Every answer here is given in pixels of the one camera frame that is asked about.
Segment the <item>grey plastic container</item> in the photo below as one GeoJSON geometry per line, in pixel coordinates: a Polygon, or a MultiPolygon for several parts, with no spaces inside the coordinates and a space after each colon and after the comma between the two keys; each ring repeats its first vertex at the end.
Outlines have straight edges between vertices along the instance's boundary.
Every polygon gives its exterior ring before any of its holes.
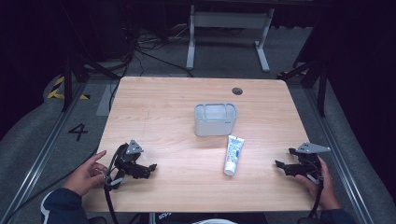
{"type": "Polygon", "coordinates": [[[237,117],[232,103],[198,104],[194,108],[194,132],[198,136],[229,135],[237,117]]]}

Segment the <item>grey metal floor rail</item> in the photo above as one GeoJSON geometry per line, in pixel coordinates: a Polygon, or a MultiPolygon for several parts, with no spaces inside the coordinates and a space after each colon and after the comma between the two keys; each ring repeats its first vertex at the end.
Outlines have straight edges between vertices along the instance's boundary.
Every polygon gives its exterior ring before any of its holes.
{"type": "Polygon", "coordinates": [[[313,108],[316,120],[318,121],[321,130],[324,132],[330,148],[332,149],[331,155],[333,163],[340,175],[341,181],[346,189],[348,198],[354,207],[355,213],[358,215],[359,221],[361,224],[375,224],[365,201],[361,197],[361,192],[356,184],[355,178],[347,167],[347,162],[342,156],[328,121],[322,117],[318,111],[317,98],[314,91],[311,89],[304,89],[304,94],[313,108]]]}
{"type": "Polygon", "coordinates": [[[0,222],[7,224],[7,219],[12,219],[13,214],[17,214],[18,210],[22,208],[23,204],[28,201],[29,196],[35,187],[35,183],[40,177],[49,157],[53,150],[53,145],[55,144],[62,127],[66,123],[72,109],[74,108],[77,99],[84,92],[86,88],[86,83],[77,83],[75,88],[72,90],[72,96],[70,97],[71,102],[69,107],[61,112],[56,119],[54,126],[52,127],[44,145],[40,148],[39,153],[35,157],[35,160],[24,177],[21,186],[19,187],[16,195],[11,201],[6,212],[0,219],[0,222]]]}

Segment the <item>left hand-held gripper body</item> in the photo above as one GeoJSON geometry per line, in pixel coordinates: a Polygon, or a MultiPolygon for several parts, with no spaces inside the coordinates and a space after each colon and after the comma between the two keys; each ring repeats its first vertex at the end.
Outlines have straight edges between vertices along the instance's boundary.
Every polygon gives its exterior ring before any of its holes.
{"type": "Polygon", "coordinates": [[[115,178],[110,179],[107,183],[107,187],[110,190],[117,189],[125,176],[130,175],[134,178],[135,171],[147,170],[145,166],[136,163],[142,152],[143,148],[135,140],[131,140],[129,144],[125,143],[119,147],[115,159],[115,167],[118,172],[115,178]]]}

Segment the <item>white round object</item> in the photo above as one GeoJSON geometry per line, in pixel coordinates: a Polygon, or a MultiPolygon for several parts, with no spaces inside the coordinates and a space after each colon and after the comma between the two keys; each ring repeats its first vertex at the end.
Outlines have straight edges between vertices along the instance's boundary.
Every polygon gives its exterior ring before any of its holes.
{"type": "Polygon", "coordinates": [[[210,218],[210,219],[196,221],[191,224],[237,224],[237,223],[223,218],[210,218]]]}

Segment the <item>yellow black floor tape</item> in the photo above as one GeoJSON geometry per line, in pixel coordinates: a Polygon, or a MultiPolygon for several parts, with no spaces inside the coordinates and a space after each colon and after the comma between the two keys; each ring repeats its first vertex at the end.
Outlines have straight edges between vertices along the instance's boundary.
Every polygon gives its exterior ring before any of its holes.
{"type": "Polygon", "coordinates": [[[57,80],[55,81],[51,91],[49,92],[47,98],[56,98],[56,99],[63,99],[64,98],[64,94],[63,93],[59,93],[59,89],[61,87],[61,85],[64,83],[64,76],[59,76],[57,78],[57,80]]]}

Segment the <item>person's right hand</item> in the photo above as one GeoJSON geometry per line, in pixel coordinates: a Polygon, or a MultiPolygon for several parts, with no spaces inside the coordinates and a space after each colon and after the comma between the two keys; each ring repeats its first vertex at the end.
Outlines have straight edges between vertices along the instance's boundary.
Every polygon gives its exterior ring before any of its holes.
{"type": "MultiPolygon", "coordinates": [[[[319,205],[323,211],[340,209],[341,205],[338,202],[334,186],[332,182],[332,176],[330,175],[327,163],[322,159],[318,158],[321,165],[321,173],[323,176],[323,190],[320,194],[319,205]]],[[[307,187],[312,197],[316,197],[318,194],[318,185],[303,175],[297,175],[295,178],[305,187],[307,187]]]]}

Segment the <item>black tripod stand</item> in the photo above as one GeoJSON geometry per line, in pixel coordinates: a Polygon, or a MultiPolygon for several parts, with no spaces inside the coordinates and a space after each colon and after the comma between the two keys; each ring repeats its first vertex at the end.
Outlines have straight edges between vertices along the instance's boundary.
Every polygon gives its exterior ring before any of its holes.
{"type": "Polygon", "coordinates": [[[325,94],[327,85],[327,68],[323,61],[312,61],[297,66],[289,72],[280,72],[277,75],[277,79],[288,80],[292,77],[296,77],[305,72],[304,78],[301,81],[301,85],[306,89],[311,89],[316,82],[318,82],[318,96],[317,96],[317,108],[319,114],[324,117],[324,104],[325,94]]]}
{"type": "Polygon", "coordinates": [[[99,63],[84,58],[76,53],[68,53],[64,60],[64,107],[63,112],[65,112],[68,107],[73,102],[73,77],[76,78],[78,82],[86,82],[89,79],[86,65],[89,65],[94,70],[98,71],[100,74],[105,75],[113,80],[120,80],[120,77],[104,68],[99,63]]]}

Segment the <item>person's left hand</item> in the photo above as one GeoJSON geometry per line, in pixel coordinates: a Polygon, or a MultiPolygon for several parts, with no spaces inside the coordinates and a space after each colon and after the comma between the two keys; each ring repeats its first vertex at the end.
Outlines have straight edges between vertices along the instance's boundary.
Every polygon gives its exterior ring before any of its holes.
{"type": "Polygon", "coordinates": [[[74,191],[79,196],[84,196],[95,186],[100,185],[105,180],[107,168],[98,160],[106,155],[106,151],[101,151],[85,162],[83,162],[64,183],[65,189],[74,191]]]}

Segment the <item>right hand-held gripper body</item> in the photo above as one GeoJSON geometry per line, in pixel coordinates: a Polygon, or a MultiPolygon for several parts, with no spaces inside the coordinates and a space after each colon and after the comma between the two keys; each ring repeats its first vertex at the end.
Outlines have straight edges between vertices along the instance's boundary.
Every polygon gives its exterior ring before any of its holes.
{"type": "Polygon", "coordinates": [[[317,184],[319,182],[318,178],[321,176],[321,164],[318,154],[330,152],[331,149],[309,142],[304,142],[295,149],[301,153],[300,156],[297,156],[298,161],[304,168],[307,168],[307,171],[304,171],[303,175],[317,184]]]}

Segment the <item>grey metal desk frame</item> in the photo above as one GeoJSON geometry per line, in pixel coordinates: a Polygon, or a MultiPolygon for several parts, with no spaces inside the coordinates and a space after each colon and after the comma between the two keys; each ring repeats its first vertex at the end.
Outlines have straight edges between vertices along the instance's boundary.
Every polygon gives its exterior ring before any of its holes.
{"type": "Polygon", "coordinates": [[[190,40],[187,52],[186,68],[191,70],[194,67],[195,55],[195,28],[240,28],[240,29],[261,29],[262,36],[254,42],[262,71],[270,71],[264,52],[264,43],[268,35],[270,25],[275,10],[270,8],[265,13],[241,13],[241,12],[205,12],[197,11],[195,5],[191,6],[189,29],[190,40]]]}

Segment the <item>white blue toothpaste tube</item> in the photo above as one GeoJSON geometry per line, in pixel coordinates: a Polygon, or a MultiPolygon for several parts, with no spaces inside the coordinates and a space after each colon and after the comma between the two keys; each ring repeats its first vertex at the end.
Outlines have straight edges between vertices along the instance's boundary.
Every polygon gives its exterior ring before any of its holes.
{"type": "Polygon", "coordinates": [[[235,175],[239,156],[245,140],[241,137],[229,135],[228,136],[228,144],[227,144],[227,152],[224,162],[224,174],[228,176],[235,175]]]}

